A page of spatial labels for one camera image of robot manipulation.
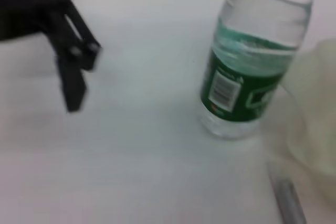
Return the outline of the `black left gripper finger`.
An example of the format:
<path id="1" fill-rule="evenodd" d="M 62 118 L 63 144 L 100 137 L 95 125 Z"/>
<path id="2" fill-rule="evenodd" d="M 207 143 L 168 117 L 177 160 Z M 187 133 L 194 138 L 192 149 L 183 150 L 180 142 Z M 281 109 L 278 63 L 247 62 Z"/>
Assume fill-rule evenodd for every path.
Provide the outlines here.
<path id="1" fill-rule="evenodd" d="M 51 45 L 67 111 L 78 112 L 87 92 L 82 72 L 95 68 L 101 45 L 71 0 L 51 12 Z"/>

